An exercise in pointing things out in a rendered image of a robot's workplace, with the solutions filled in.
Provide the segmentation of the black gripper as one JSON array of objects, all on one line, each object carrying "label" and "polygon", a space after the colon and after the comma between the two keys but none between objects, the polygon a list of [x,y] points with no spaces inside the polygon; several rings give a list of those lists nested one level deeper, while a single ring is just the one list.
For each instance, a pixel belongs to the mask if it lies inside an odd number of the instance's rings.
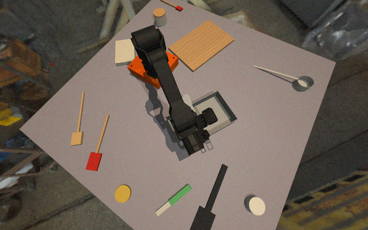
[{"label": "black gripper", "polygon": [[202,128],[207,127],[208,125],[211,125],[218,121],[213,108],[207,108],[204,111],[202,111],[202,114],[197,116],[199,119],[200,126]]}]

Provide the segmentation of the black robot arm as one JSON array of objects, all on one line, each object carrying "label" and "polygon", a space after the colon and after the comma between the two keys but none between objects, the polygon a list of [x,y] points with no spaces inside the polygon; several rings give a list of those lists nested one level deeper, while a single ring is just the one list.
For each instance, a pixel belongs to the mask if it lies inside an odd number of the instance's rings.
[{"label": "black robot arm", "polygon": [[[196,112],[183,102],[168,64],[164,36],[155,25],[131,33],[131,42],[147,75],[158,79],[170,105],[170,122],[189,155],[204,148],[210,134],[200,126]],[[178,133],[177,133],[178,132]]]}]

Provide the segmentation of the tan flat spatula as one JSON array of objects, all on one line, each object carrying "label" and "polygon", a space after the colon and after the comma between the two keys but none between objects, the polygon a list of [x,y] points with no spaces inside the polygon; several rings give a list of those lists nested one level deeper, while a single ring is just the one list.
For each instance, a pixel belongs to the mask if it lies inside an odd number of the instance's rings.
[{"label": "tan flat spatula", "polygon": [[84,92],[82,93],[82,100],[81,100],[81,106],[80,106],[78,130],[77,130],[77,132],[72,133],[71,146],[83,144],[83,135],[84,135],[84,132],[83,131],[80,131],[80,124],[81,124],[81,117],[82,117],[82,109],[83,109],[83,101],[84,101]]}]

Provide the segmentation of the red spatula with wooden handle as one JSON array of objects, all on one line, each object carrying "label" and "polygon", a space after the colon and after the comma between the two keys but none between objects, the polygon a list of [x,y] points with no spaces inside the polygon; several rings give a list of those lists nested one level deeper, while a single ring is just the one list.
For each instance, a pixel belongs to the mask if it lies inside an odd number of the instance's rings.
[{"label": "red spatula with wooden handle", "polygon": [[106,116],[96,152],[95,153],[94,152],[90,153],[90,157],[88,159],[86,170],[97,171],[99,169],[99,164],[100,164],[100,160],[101,160],[101,157],[102,157],[102,154],[99,153],[99,148],[100,148],[100,145],[101,145],[101,142],[102,142],[102,139],[103,139],[103,135],[104,135],[104,131],[105,131],[108,119],[109,119],[109,115]]}]

